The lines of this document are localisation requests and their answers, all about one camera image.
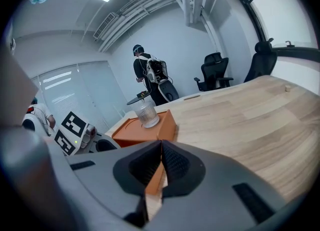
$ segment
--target black office chair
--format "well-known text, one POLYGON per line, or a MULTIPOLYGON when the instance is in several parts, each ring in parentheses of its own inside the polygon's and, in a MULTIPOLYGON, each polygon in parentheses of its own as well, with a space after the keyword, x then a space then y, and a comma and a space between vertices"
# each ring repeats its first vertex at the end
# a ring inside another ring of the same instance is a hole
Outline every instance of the black office chair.
POLYGON ((199 91, 206 92, 216 89, 230 87, 230 80, 233 78, 224 77, 229 58, 225 57, 221 60, 209 61, 201 66, 201 70, 204 77, 204 82, 200 82, 200 79, 195 77, 194 80, 198 85, 199 91), (219 81, 220 87, 216 86, 216 82, 219 81))
POLYGON ((271 75, 277 62, 277 53, 272 51, 271 42, 273 40, 270 38, 268 41, 261 41, 255 45, 256 53, 252 57, 251 67, 244 82, 264 75, 271 75))
POLYGON ((204 58, 204 64, 210 63, 210 62, 219 62, 222 60, 221 53, 215 52, 212 54, 209 54, 204 58))

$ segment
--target wooden desk surface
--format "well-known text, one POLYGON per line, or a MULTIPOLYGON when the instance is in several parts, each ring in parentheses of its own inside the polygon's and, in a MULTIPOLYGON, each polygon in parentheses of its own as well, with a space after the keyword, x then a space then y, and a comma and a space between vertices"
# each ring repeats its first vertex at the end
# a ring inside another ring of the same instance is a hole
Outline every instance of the wooden desk surface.
MULTIPOLYGON (((196 95, 155 108, 170 109, 177 142, 239 161, 287 201, 308 190, 320 159, 318 95, 272 76, 196 95)), ((128 112, 106 134, 134 117, 128 112)))

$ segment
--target orange tray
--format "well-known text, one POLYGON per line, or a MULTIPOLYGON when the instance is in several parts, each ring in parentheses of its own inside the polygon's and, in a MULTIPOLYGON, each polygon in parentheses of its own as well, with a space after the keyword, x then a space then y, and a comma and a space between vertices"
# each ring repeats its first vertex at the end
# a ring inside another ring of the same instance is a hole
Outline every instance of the orange tray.
POLYGON ((144 128, 138 118, 128 119, 112 134, 112 138, 122 148, 146 141, 172 141, 177 125, 170 110, 160 112, 158 116, 159 122, 151 128, 144 128))

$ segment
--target wall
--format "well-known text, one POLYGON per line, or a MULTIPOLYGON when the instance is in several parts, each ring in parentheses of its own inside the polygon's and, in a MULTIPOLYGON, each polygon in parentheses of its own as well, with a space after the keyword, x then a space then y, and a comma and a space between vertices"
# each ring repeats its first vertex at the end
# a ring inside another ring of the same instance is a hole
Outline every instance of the wall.
POLYGON ((210 19, 229 58, 228 75, 234 78, 231 84, 241 84, 259 41, 254 26, 239 0, 216 0, 210 19))
POLYGON ((108 60, 107 53, 98 52, 91 32, 81 43, 82 35, 64 32, 25 36, 16 40, 14 57, 30 78, 76 63, 108 60))
POLYGON ((320 63, 293 57, 278 57, 271 73, 320 95, 320 63))
POLYGON ((205 56, 215 52, 202 23, 187 27, 177 4, 162 8, 138 23, 115 49, 109 64, 127 100, 146 88, 136 82, 133 47, 142 45, 147 53, 164 60, 168 75, 180 97, 199 92, 194 77, 203 81, 201 65, 205 56))

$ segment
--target window frame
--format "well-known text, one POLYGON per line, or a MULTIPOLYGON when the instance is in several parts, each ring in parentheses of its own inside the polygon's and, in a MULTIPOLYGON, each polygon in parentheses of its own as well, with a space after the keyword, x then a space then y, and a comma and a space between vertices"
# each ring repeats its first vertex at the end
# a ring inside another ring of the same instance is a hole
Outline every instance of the window frame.
MULTIPOLYGON (((247 12, 253 27, 255 29, 255 32, 257 34, 259 42, 266 41, 268 38, 266 38, 266 35, 264 33, 263 27, 261 25, 261 22, 259 21, 259 18, 257 14, 255 13, 254 9, 251 6, 251 2, 253 0, 239 0, 244 7, 245 11, 247 12)), ((300 0, 303 4, 303 6, 308 6, 304 0, 300 0)), ((278 57, 291 57, 291 58, 298 58, 298 59, 306 59, 310 61, 315 61, 320 63, 320 31, 318 29, 318 25, 316 23, 316 20, 314 18, 314 15, 311 13, 309 8, 305 8, 310 21, 313 26, 313 30, 315 33, 316 41, 318 48, 309 48, 309 47, 276 47, 272 48, 272 51, 277 53, 278 57)))

